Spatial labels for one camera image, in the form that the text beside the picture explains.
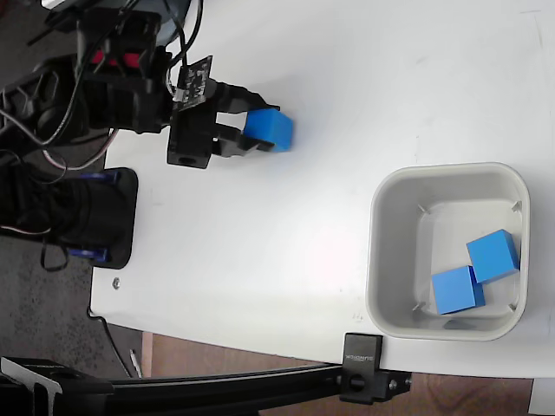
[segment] bowl rim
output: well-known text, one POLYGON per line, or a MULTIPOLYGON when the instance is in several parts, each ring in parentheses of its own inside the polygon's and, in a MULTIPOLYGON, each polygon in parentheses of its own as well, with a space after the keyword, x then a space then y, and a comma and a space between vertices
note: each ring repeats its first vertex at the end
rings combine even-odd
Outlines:
POLYGON ((423 339, 423 340, 442 340, 442 341, 492 341, 506 335, 519 322, 520 317, 524 314, 526 307, 526 298, 528 293, 528 267, 530 255, 530 192, 526 186, 526 182, 520 174, 509 165, 500 162, 476 162, 452 165, 435 165, 435 166, 411 166, 403 167, 390 173, 377 187, 372 204, 370 206, 370 239, 369 239, 369 260, 368 272, 366 279, 366 309, 372 322, 385 335, 394 336, 396 338, 423 339), (511 178, 512 182, 519 188, 522 196, 521 215, 522 215, 522 233, 520 242, 520 291, 519 304, 514 310, 513 317, 502 327, 492 331, 446 331, 445 329, 424 329, 424 328, 406 328, 399 330, 395 325, 387 322, 379 309, 377 308, 376 283, 377 283, 377 258, 379 257, 377 249, 378 232, 375 222, 376 213, 383 198, 383 191, 390 186, 399 183, 408 178, 429 178, 442 176, 449 170, 452 173, 486 173, 500 172, 511 178))

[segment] blue cube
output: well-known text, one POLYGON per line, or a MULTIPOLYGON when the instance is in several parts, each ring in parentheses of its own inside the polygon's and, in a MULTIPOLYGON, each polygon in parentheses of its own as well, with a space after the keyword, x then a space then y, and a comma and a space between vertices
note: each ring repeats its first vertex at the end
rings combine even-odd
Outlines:
POLYGON ((476 282, 472 266, 433 275, 432 283, 437 311, 442 315, 486 304, 484 291, 476 282))
POLYGON ((249 111, 243 134, 273 143, 272 152, 285 152, 291 148, 293 121, 275 108, 249 111))
POLYGON ((513 237, 505 230, 495 231, 467 244, 478 283, 490 283, 520 269, 513 237))

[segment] wooden floor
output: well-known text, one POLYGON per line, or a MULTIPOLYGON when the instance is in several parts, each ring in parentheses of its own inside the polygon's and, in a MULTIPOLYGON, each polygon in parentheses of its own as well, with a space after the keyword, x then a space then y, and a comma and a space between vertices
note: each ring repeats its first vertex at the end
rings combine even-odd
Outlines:
MULTIPOLYGON (((273 355, 247 353, 160 335, 146 335, 143 370, 153 377, 225 374, 310 364, 273 355)), ((373 406, 342 403, 337 398, 262 412, 263 415, 374 416, 528 414, 532 380, 481 379, 414 374, 410 393, 373 406)))

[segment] white bowl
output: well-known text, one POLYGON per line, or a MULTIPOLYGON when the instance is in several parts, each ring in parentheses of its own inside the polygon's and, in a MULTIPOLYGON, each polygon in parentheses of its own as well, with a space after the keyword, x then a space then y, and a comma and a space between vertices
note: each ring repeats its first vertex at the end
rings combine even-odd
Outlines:
POLYGON ((530 196, 500 163, 409 167, 372 202, 367 306, 374 324, 400 338, 490 341, 509 332, 526 305, 530 196), (506 230, 520 273, 484 284, 486 306, 437 312, 432 275, 471 264, 467 243, 506 230))

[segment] white table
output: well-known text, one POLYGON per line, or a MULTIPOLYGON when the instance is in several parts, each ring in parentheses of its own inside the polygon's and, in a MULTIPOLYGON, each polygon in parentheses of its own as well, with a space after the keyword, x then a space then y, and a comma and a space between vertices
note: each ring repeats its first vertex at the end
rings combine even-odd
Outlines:
POLYGON ((404 166, 499 161, 532 199, 529 297, 491 342, 385 340, 382 367, 555 377, 555 3, 211 0, 190 53, 295 122, 283 154, 166 164, 121 133, 107 166, 140 178, 133 256, 96 269, 93 311, 146 331, 341 362, 365 304, 369 207, 404 166), (112 281, 121 279, 114 290, 112 281))

